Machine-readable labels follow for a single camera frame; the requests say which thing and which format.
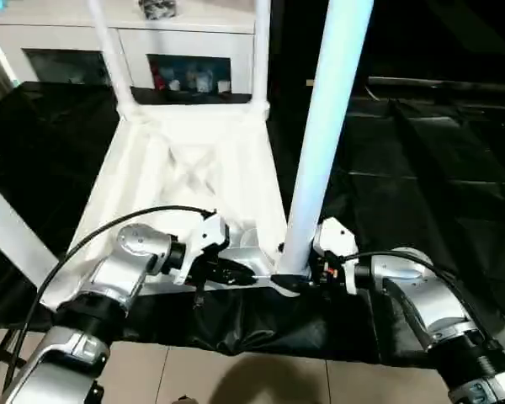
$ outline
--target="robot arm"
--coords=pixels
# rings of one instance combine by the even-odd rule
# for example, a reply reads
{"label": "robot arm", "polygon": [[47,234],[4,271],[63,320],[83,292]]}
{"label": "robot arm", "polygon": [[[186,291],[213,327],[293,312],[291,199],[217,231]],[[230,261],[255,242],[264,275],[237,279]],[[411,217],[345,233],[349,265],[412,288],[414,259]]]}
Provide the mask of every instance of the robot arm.
{"label": "robot arm", "polygon": [[[169,274],[174,283],[195,284],[201,293],[208,275],[194,264],[202,256],[216,258],[228,242],[228,229],[218,215],[206,218],[185,243],[146,225],[122,228],[111,254],[96,266],[76,297],[58,308],[56,325],[0,403],[100,403],[104,391],[95,380],[146,276]],[[334,219],[318,227],[313,247],[322,257],[320,284],[342,287],[349,294],[373,289],[400,304],[423,350],[449,387],[453,403],[505,403],[505,353],[497,342],[486,338],[443,280],[408,258],[378,254],[370,265],[340,259],[358,249],[352,232]],[[398,251],[430,263],[417,250]],[[202,262],[206,264],[202,267],[210,266],[208,260]],[[210,271],[214,270],[207,272],[217,281],[228,281],[224,271]],[[248,277],[245,284],[250,284]],[[273,275],[272,281],[294,291],[313,285],[294,275]]]}
{"label": "robot arm", "polygon": [[211,215],[185,243],[142,224],[123,227],[112,252],[95,267],[73,300],[62,303],[45,335],[5,391],[1,404],[100,403],[96,382],[120,337],[147,275],[191,279],[195,261],[228,245],[228,228]]}
{"label": "robot arm", "polygon": [[[370,266],[338,257],[357,251],[354,235],[334,219],[324,221],[313,242],[325,258],[322,281],[385,293],[396,300],[456,404],[505,403],[505,353],[485,336],[450,287],[424,266],[407,258],[376,255]],[[412,248],[397,248],[429,263]]]}

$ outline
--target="white pole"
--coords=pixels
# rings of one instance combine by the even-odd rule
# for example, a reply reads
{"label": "white pole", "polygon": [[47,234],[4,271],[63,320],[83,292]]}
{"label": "white pole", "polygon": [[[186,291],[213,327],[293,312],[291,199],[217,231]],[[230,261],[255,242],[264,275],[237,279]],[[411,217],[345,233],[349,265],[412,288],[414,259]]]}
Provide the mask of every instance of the white pole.
{"label": "white pole", "polygon": [[316,68],[311,106],[280,274],[309,274],[307,260],[374,0],[331,0]]}
{"label": "white pole", "polygon": [[58,262],[1,194],[0,250],[38,288]]}
{"label": "white pole", "polygon": [[254,67],[252,70],[252,102],[268,102],[269,24],[271,0],[256,0],[254,24]]}
{"label": "white pole", "polygon": [[95,31],[101,44],[105,65],[110,75],[112,87],[118,99],[118,112],[127,118],[127,115],[133,112],[136,102],[133,99],[129,88],[128,80],[125,79],[125,74],[120,66],[120,60],[116,55],[116,49],[112,43],[109,29],[105,22],[103,9],[99,0],[88,0],[88,7],[92,13]]}

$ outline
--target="cabinet door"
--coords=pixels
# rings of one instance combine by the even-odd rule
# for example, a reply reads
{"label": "cabinet door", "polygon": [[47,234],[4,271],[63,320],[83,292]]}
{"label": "cabinet door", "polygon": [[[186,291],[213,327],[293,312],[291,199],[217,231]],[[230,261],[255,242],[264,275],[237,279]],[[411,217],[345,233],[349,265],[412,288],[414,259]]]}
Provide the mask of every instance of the cabinet door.
{"label": "cabinet door", "polygon": [[133,85],[251,93],[253,35],[120,29]]}
{"label": "cabinet door", "polygon": [[[128,76],[115,29],[111,37]],[[20,82],[110,85],[94,28],[0,25],[0,46]]]}

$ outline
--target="black platform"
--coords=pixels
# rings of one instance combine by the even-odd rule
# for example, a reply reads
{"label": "black platform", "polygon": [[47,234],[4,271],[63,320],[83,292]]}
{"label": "black platform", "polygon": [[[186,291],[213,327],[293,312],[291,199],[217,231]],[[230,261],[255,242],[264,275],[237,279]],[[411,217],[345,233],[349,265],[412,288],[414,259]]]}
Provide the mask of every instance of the black platform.
{"label": "black platform", "polygon": [[[287,211],[309,96],[276,98],[268,123]],[[165,102],[150,90],[137,97]],[[505,346],[497,309],[505,310],[505,109],[427,102],[378,102],[358,91],[322,213],[351,228],[362,251],[415,247],[455,268]],[[0,103],[0,191],[56,255],[65,252],[104,159],[114,109],[107,88],[56,84],[25,83]],[[0,327],[17,327],[34,293],[0,253]],[[40,308],[33,329],[50,324]],[[427,365],[400,309],[368,293],[289,299],[270,289],[217,291],[198,309],[191,294],[142,297],[123,338],[224,354]]]}

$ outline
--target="tile floor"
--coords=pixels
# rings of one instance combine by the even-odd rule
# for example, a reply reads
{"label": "tile floor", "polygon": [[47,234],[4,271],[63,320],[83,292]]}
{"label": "tile floor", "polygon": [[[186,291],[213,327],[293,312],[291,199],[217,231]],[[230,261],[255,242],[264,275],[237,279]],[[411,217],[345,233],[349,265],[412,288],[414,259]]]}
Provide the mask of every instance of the tile floor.
{"label": "tile floor", "polygon": [[[23,358],[41,337],[29,335]],[[0,389],[4,375],[1,365]],[[199,404],[449,403],[432,370],[136,343],[113,345],[99,383],[105,404],[171,404],[184,395]]]}

